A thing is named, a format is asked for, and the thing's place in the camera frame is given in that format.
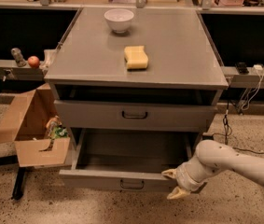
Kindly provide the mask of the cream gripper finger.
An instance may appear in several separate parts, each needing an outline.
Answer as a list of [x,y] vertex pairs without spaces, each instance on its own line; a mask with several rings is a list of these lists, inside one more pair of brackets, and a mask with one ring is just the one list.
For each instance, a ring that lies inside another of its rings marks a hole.
[[162,171],[161,174],[165,177],[169,177],[171,179],[176,179],[176,170],[175,169],[168,169],[168,170]]
[[168,200],[176,200],[185,198],[190,194],[190,192],[186,189],[175,187],[171,193],[168,194],[167,199]]

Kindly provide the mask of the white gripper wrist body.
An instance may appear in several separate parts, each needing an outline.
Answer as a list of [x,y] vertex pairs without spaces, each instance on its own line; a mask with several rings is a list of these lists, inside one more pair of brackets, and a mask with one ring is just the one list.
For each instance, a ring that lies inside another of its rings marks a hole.
[[204,173],[185,163],[177,167],[176,181],[180,188],[193,193],[200,193],[207,184]]

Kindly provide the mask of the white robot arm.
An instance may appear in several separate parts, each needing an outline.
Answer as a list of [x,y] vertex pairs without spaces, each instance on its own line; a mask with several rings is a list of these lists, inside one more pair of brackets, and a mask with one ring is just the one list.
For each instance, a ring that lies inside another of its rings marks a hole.
[[188,161],[161,173],[177,183],[167,199],[184,198],[197,191],[207,178],[226,170],[264,187],[264,158],[241,154],[214,140],[202,140]]

